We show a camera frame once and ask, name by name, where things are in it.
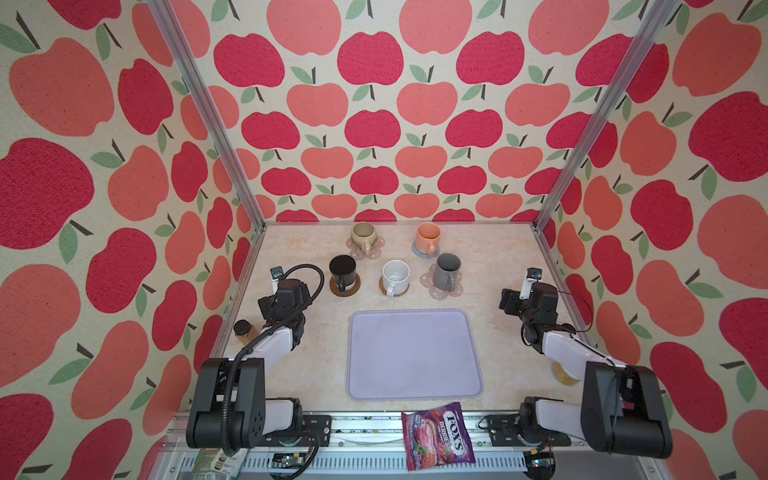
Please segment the purple Fox's candy bag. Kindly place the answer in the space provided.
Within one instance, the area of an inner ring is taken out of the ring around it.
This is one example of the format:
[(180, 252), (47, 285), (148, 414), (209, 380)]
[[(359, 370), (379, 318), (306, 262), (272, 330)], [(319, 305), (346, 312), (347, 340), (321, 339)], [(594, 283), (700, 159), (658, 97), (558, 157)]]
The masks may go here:
[(459, 402), (431, 410), (402, 413), (409, 472), (450, 464), (475, 464), (473, 445)]

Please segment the cream beige mug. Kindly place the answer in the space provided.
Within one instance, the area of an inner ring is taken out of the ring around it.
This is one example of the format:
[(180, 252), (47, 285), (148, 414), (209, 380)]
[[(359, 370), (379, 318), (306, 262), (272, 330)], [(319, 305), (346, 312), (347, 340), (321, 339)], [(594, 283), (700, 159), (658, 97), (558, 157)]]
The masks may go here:
[(377, 231), (369, 222), (359, 222), (354, 225), (350, 238), (361, 249), (369, 251), (378, 238)]

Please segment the lavender tray mat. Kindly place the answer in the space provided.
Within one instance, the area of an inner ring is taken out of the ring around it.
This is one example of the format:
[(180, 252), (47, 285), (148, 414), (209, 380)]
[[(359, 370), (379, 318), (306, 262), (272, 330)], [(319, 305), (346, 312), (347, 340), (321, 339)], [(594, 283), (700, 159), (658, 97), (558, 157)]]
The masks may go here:
[(460, 309), (361, 311), (350, 319), (347, 392), (358, 401), (472, 398), (483, 391)]

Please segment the yellow jar white lid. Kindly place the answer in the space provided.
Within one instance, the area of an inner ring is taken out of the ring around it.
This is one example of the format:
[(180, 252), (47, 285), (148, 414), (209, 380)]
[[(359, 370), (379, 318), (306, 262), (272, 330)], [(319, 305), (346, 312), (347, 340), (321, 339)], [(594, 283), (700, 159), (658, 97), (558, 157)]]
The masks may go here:
[(575, 386), (579, 383), (577, 378), (572, 377), (558, 362), (553, 362), (551, 365), (551, 372), (554, 378), (565, 386)]

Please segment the grey woven round coaster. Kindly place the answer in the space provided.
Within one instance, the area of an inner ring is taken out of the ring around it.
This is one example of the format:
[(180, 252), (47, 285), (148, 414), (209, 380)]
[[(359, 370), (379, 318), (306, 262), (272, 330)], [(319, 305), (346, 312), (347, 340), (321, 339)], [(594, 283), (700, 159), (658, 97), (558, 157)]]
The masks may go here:
[(412, 252), (414, 255), (416, 255), (419, 258), (423, 259), (433, 259), (440, 255), (441, 250), (439, 247), (437, 247), (432, 253), (421, 251), (415, 242), (412, 243)]

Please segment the green snack packet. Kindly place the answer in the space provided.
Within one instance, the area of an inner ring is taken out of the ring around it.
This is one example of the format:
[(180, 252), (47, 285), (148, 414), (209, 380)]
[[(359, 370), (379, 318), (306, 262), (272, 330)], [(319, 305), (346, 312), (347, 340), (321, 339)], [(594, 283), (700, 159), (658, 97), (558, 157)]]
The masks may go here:
[(236, 479), (247, 457), (246, 449), (238, 450), (228, 456), (221, 449), (201, 449), (192, 469), (193, 480), (233, 480)]

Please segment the brown spice jar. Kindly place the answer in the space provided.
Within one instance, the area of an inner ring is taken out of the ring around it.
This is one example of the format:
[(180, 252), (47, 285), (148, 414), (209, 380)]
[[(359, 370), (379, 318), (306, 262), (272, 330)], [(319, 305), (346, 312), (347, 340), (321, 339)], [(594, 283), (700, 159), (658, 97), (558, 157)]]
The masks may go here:
[(237, 320), (233, 325), (233, 335), (242, 345), (248, 345), (260, 334), (258, 327), (245, 319)]

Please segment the white mug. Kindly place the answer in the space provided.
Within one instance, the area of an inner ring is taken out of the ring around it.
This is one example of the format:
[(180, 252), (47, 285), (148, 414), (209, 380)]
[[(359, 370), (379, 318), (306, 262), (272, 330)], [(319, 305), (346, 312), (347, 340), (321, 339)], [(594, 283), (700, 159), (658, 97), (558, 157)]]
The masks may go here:
[(409, 283), (411, 270), (409, 265), (402, 260), (390, 260), (382, 268), (382, 276), (390, 283)]

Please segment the woven rattan round coaster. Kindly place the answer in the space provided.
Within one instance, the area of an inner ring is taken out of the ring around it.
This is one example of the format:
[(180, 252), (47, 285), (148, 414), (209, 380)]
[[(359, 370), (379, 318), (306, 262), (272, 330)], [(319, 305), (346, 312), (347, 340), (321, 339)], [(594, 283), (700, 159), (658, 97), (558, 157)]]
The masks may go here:
[(379, 278), (378, 287), (381, 293), (390, 298), (397, 298), (405, 295), (409, 288), (409, 283), (388, 283), (384, 277)]

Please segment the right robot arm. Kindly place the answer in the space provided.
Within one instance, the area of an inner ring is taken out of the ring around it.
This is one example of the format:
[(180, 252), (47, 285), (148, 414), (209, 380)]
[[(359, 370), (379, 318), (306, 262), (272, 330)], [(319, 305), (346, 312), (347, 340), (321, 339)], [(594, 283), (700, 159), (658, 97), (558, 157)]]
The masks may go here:
[(654, 372), (581, 341), (574, 326), (557, 321), (558, 300), (559, 291), (540, 281), (521, 291), (501, 291), (499, 308), (521, 320), (524, 343), (583, 386), (580, 404), (525, 398), (513, 420), (513, 434), (531, 446), (562, 433), (598, 452), (669, 458), (673, 436)]

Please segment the black mug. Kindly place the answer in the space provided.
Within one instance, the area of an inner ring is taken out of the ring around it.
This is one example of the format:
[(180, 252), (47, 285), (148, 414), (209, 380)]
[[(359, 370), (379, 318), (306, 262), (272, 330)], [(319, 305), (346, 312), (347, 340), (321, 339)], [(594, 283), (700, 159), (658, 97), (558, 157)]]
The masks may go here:
[(356, 260), (351, 255), (337, 255), (331, 259), (329, 270), (339, 288), (344, 290), (355, 280)]

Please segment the brown wooden round coaster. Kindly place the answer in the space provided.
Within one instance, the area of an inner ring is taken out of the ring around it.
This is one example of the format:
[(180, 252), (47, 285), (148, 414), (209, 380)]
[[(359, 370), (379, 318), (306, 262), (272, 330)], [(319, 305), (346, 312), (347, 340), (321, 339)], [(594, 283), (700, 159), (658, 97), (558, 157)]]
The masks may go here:
[(355, 275), (355, 280), (352, 282), (351, 285), (348, 285), (344, 290), (341, 290), (339, 288), (339, 284), (336, 282), (336, 280), (331, 277), (328, 280), (328, 285), (331, 290), (331, 292), (338, 297), (346, 298), (354, 295), (358, 292), (361, 286), (361, 279), (358, 274)]

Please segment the corner aluminium post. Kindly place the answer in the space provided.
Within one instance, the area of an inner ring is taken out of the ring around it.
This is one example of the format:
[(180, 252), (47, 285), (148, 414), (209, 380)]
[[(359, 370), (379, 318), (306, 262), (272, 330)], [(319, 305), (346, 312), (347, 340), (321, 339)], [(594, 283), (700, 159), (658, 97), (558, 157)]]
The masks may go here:
[(639, 68), (650, 52), (659, 33), (666, 26), (675, 9), (681, 1), (655, 1), (642, 20), (639, 30), (631, 41), (626, 54), (619, 64), (614, 77), (607, 85), (605, 93), (597, 103), (591, 119), (587, 123), (573, 152), (563, 166), (561, 174), (555, 182), (550, 194), (545, 199), (539, 214), (533, 223), (532, 230), (542, 234), (556, 207), (560, 204), (566, 190), (575, 178), (581, 163), (586, 159), (614, 109), (623, 99), (629, 84), (637, 75)]
[(200, 74), (196, 58), (185, 38), (183, 28), (174, 12), (172, 3), (170, 1), (149, 1), (148, 5), (159, 31), (181, 72), (182, 79), (186, 82), (201, 120), (222, 159), (225, 170), (244, 206), (245, 212), (249, 215), (255, 230), (259, 234), (263, 234), (266, 228), (265, 220), (250, 189), (246, 173), (236, 149), (230, 141), (213, 96)]

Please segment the peach orange mug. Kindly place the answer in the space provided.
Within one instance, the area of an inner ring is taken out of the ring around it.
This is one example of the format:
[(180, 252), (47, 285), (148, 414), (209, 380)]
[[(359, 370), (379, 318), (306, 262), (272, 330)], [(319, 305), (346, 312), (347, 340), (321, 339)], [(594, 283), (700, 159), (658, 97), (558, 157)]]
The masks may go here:
[(432, 253), (440, 245), (441, 229), (434, 223), (427, 222), (418, 226), (415, 243), (421, 251)]

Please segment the grey mug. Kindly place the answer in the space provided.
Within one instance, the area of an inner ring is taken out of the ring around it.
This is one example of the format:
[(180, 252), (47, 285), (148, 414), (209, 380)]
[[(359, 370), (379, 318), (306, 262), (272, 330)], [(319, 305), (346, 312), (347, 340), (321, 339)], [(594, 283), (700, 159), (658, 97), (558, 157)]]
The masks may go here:
[(461, 260), (452, 253), (442, 253), (437, 257), (436, 270), (433, 274), (434, 286), (442, 291), (452, 293), (458, 284)]

